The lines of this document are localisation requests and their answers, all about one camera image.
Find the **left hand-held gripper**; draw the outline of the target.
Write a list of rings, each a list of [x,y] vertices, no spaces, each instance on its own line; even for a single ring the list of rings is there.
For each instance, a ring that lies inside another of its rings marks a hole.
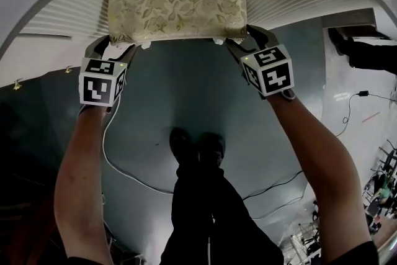
[[[101,60],[109,46],[110,37],[105,35],[94,40],[86,48],[79,74],[80,103],[86,105],[112,107],[122,93],[127,68],[137,50],[130,45],[118,58]]]

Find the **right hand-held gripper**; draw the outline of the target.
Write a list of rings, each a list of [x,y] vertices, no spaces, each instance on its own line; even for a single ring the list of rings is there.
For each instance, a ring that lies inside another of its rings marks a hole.
[[[247,31],[261,51],[245,49],[228,38],[225,45],[235,61],[241,62],[248,83],[264,97],[293,88],[292,60],[285,45],[277,45],[277,37],[261,27],[247,25]]]

